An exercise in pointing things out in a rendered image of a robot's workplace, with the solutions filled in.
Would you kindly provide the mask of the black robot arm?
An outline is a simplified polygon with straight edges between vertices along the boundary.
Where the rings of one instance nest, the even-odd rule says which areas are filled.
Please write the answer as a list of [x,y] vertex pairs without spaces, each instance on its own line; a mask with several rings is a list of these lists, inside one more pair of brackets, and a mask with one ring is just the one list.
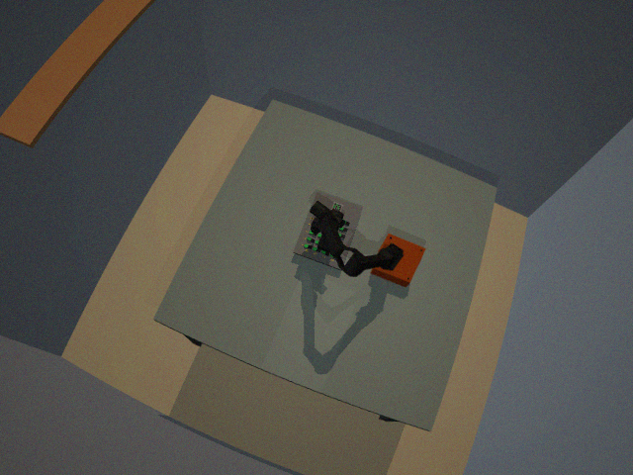
[[[393,243],[386,248],[381,248],[375,255],[364,256],[356,248],[347,247],[342,243],[337,229],[342,228],[346,222],[337,213],[332,213],[319,201],[314,203],[310,212],[316,216],[311,226],[312,233],[325,235],[330,254],[336,259],[339,268],[350,277],[357,277],[363,271],[377,267],[383,270],[394,270],[404,256],[403,250]],[[340,256],[343,250],[353,252],[346,265]]]

